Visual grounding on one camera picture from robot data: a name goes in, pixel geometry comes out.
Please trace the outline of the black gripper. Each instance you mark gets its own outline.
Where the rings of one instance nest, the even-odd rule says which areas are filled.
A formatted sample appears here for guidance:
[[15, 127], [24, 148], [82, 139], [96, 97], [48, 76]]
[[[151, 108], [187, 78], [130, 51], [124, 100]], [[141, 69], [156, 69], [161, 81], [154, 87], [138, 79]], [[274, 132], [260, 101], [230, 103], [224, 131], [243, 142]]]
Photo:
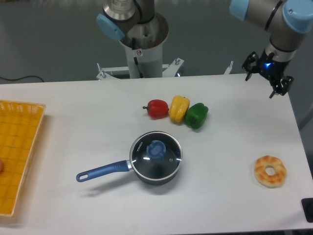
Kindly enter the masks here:
[[246, 71], [245, 81], [248, 81], [255, 73], [259, 73], [262, 77], [269, 81], [272, 86], [272, 93], [269, 98], [274, 95], [284, 96], [290, 89], [294, 78], [292, 76], [284, 76], [284, 71], [290, 61], [279, 62], [269, 57], [270, 52], [264, 50], [260, 59], [256, 52], [252, 52], [242, 64], [242, 68]]

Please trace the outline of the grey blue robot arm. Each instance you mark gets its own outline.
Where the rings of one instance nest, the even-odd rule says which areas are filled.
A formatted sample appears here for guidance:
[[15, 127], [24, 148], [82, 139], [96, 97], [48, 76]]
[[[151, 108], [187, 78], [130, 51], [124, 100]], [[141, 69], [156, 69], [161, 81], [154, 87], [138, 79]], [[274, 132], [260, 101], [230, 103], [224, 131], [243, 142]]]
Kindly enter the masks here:
[[[251, 53], [242, 67], [247, 78], [257, 73], [272, 94], [285, 95], [293, 82], [284, 70], [313, 26], [310, 0], [233, 0], [230, 13], [270, 33], [261, 56]], [[131, 78], [162, 77], [162, 46], [169, 34], [166, 19], [152, 0], [106, 0], [96, 17], [100, 30], [125, 49]]]

